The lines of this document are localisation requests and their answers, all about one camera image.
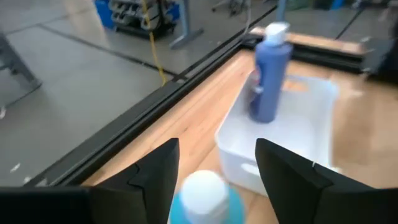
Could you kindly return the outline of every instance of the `concrete floor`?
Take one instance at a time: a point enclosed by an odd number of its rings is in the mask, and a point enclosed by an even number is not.
[[[385,14],[384,9],[367,9],[350,25],[340,40],[358,42],[364,37],[389,38],[398,16],[398,9]]]
[[[286,12],[285,19],[290,23],[291,32],[335,39],[356,13],[357,10],[349,8],[333,11],[299,9]],[[266,26],[275,17],[276,11],[265,17],[259,24]]]
[[[192,27],[193,29],[204,28],[205,32],[203,35],[191,41],[182,49],[171,50],[169,43],[182,33],[181,27],[177,26],[172,35],[168,35],[156,42],[160,63],[165,69],[175,73],[184,71],[217,48],[217,46],[243,29],[246,22],[245,13],[230,17],[227,7],[221,7],[215,13],[212,13],[210,9],[215,3],[213,0],[190,1],[190,3]],[[253,4],[253,19],[257,19],[275,6],[276,3],[275,1],[269,1],[263,4],[261,1],[256,1]],[[150,45],[147,40],[115,33],[112,30],[104,30],[96,15],[96,11],[86,11],[64,19],[45,23],[43,26],[154,64]]]
[[[216,1],[190,2],[192,26],[205,33],[182,49],[170,50],[169,43],[181,33],[178,25],[174,34],[156,42],[161,64],[176,74],[245,24],[245,13],[229,17],[226,7],[211,12]],[[253,1],[252,19],[274,5]],[[355,14],[351,9],[302,9],[288,12],[286,18],[293,32],[336,38]],[[274,18],[272,13],[258,24],[266,26]],[[5,158],[0,162],[0,185],[22,185],[160,87],[156,70],[129,60],[153,64],[149,42],[104,29],[91,0],[0,0],[0,26],[43,81],[0,120],[0,149],[6,149],[0,151]],[[7,82],[12,83],[0,80],[1,85]],[[0,97],[12,94],[0,90]]]

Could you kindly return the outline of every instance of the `blue bottle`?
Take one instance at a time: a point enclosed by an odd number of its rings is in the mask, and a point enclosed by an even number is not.
[[[273,22],[266,28],[264,41],[256,46],[257,82],[252,86],[250,115],[255,121],[275,119],[287,64],[293,47],[285,42],[289,24]]]

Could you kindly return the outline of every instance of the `yellow cable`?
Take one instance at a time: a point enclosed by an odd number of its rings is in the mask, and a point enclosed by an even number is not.
[[[142,8],[144,9],[145,20],[147,22],[148,29],[151,30],[150,19],[149,19],[149,14],[148,14],[148,8],[147,8],[146,0],[141,0],[141,2],[142,2]],[[150,40],[150,47],[152,49],[152,56],[153,56],[153,58],[155,60],[155,65],[156,65],[156,67],[157,67],[157,69],[159,71],[159,75],[162,78],[162,86],[164,86],[166,84],[167,79],[166,79],[166,76],[164,75],[163,68],[162,68],[162,66],[160,65],[160,63],[159,63],[159,61],[157,59],[156,47],[155,47],[155,38],[154,38],[154,33],[152,31],[149,32],[149,40]]]

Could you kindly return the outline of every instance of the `wooden table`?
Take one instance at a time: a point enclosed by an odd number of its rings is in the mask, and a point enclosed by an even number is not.
[[[290,34],[289,39],[361,53],[354,43],[297,34]],[[184,178],[196,170],[208,169],[222,175],[215,131],[253,68],[253,52],[238,52],[86,180],[85,185],[100,183],[173,137],[180,139],[177,190]],[[372,187],[398,187],[398,88],[363,82],[357,75],[297,61],[290,62],[287,73],[329,79],[340,87],[334,111],[333,164],[348,177]],[[267,197],[234,187],[244,200],[247,223],[277,223]]]

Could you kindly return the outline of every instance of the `white cap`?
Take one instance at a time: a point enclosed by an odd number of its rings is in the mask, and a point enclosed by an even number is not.
[[[180,195],[185,216],[192,224],[222,223],[228,217],[228,186],[210,170],[189,175]]]
[[[287,22],[273,22],[266,28],[264,40],[267,45],[276,46],[285,42],[290,24]]]

